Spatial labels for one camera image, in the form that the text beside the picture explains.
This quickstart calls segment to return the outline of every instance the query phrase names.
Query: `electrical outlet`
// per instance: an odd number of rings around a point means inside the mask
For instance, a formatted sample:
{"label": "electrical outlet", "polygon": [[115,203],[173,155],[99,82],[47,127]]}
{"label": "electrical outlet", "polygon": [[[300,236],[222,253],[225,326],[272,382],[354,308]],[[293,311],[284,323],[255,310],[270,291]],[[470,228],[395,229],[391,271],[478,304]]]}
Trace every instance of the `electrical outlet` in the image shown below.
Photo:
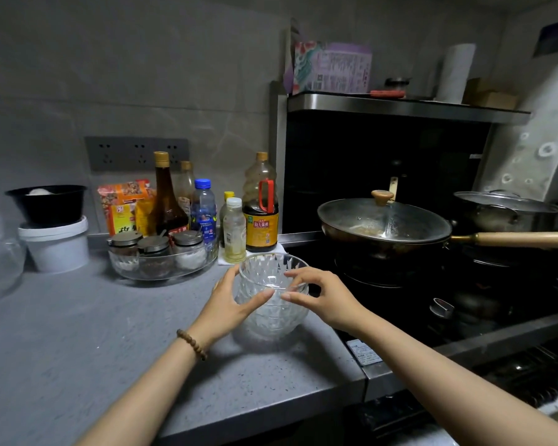
{"label": "electrical outlet", "polygon": [[190,159],[187,139],[85,136],[85,146],[95,172],[153,171],[154,151],[170,154],[172,171],[179,171],[179,162]]}

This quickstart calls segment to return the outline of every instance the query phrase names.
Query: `bottle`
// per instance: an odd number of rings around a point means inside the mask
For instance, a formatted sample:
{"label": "bottle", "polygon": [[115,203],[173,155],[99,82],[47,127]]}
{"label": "bottle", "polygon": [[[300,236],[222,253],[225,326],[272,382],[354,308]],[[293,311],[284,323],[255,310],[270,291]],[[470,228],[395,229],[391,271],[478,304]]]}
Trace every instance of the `bottle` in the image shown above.
{"label": "bottle", "polygon": [[246,258],[246,217],[242,213],[241,199],[226,200],[227,214],[223,217],[225,234],[225,261],[239,263]]}
{"label": "bottle", "polygon": [[229,199],[230,197],[233,197],[235,194],[233,191],[226,191],[223,193],[223,197],[225,199],[225,203],[223,204],[223,206],[221,207],[221,209],[219,210],[219,224],[220,224],[220,229],[219,229],[219,243],[221,244],[221,247],[225,247],[225,235],[223,234],[223,218],[225,217],[225,214],[227,213],[227,199]]}
{"label": "bottle", "polygon": [[190,205],[194,196],[194,172],[190,161],[180,161],[181,171],[175,181],[175,196],[178,204],[190,219]]}
{"label": "bottle", "polygon": [[200,231],[203,234],[206,249],[208,251],[212,250],[217,233],[217,213],[215,194],[210,190],[210,179],[197,178],[194,180],[191,211],[191,229]]}
{"label": "bottle", "polygon": [[267,252],[277,245],[279,203],[277,173],[268,162],[268,153],[256,153],[256,162],[246,169],[242,211],[246,216],[246,250]]}
{"label": "bottle", "polygon": [[158,235],[165,230],[166,235],[188,230],[189,219],[178,205],[171,184],[170,156],[166,151],[155,152],[155,175],[157,195],[150,216]]}

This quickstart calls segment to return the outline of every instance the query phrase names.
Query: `forearm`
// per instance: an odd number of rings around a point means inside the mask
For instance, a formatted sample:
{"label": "forearm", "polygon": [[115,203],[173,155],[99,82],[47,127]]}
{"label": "forearm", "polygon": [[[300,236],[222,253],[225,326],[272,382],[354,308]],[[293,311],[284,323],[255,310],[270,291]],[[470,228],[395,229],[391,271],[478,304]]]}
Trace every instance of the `forearm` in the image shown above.
{"label": "forearm", "polygon": [[558,424],[365,311],[352,332],[461,444],[558,445]]}
{"label": "forearm", "polygon": [[197,358],[186,341],[174,341],[76,446],[151,444]]}

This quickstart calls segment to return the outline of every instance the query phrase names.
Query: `red bottle handle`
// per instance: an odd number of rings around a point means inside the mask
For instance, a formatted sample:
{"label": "red bottle handle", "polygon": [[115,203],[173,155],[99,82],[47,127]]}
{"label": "red bottle handle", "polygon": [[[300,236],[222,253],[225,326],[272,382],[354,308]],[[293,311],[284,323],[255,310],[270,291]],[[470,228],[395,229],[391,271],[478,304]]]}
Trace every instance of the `red bottle handle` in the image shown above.
{"label": "red bottle handle", "polygon": [[[267,190],[268,190],[268,205],[267,207],[262,205],[262,184],[267,183]],[[275,182],[273,180],[269,180],[268,178],[261,180],[258,182],[258,206],[261,210],[265,213],[272,213],[275,210]]]}

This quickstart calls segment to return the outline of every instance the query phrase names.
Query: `person's left hand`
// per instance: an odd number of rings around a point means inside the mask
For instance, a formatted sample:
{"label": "person's left hand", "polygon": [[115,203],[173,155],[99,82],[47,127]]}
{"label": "person's left hand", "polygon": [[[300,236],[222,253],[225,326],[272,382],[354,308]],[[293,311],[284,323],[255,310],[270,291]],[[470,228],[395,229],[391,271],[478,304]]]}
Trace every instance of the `person's left hand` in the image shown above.
{"label": "person's left hand", "polygon": [[267,302],[275,291],[272,288],[261,291],[248,302],[239,305],[232,295],[234,278],[239,268],[239,265],[233,266],[215,284],[201,314],[188,329],[188,334],[204,350],[238,327],[248,315]]}

